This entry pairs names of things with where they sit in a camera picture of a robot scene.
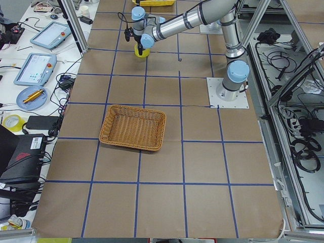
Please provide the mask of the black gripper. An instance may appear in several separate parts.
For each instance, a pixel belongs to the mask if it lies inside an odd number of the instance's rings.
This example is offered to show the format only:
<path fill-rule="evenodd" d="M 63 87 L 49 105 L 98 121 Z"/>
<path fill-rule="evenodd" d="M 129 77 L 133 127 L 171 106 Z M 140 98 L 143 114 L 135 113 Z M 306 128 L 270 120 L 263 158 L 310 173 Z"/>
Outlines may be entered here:
<path fill-rule="evenodd" d="M 137 42 L 139 55 L 143 54 L 143 46 L 141 44 L 141 37 L 142 37 L 141 35 L 134 35 L 134 40 Z"/>

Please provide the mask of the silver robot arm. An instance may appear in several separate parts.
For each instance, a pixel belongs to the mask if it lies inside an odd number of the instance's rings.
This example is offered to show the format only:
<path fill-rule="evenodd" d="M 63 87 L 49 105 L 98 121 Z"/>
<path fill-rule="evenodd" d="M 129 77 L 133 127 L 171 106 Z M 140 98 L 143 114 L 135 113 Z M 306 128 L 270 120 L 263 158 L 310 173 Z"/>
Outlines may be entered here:
<path fill-rule="evenodd" d="M 250 73 L 244 59 L 246 51 L 239 36 L 236 6 L 236 1 L 202 1 L 170 20 L 147 14 L 143 7 L 137 6 L 131 11 L 132 26 L 124 30 L 125 39 L 129 41 L 134 38 L 138 54 L 142 55 L 158 41 L 202 24 L 219 21 L 225 41 L 227 66 L 222 83 L 216 88 L 216 95 L 224 101 L 234 101 Z"/>

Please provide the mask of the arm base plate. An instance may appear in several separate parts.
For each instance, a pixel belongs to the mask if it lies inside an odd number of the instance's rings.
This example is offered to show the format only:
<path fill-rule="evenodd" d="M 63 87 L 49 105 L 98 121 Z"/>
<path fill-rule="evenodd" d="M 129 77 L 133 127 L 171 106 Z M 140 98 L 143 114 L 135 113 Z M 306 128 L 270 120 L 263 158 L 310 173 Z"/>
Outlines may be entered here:
<path fill-rule="evenodd" d="M 219 25 L 216 22 L 208 25 L 202 24 L 199 26 L 199 29 L 200 29 L 200 33 L 204 33 L 204 34 L 217 34 L 217 35 L 223 34 L 221 25 Z"/>
<path fill-rule="evenodd" d="M 223 78 L 208 77 L 207 88 L 211 108 L 249 109 L 243 84 L 237 91 L 228 91 L 223 87 Z"/>

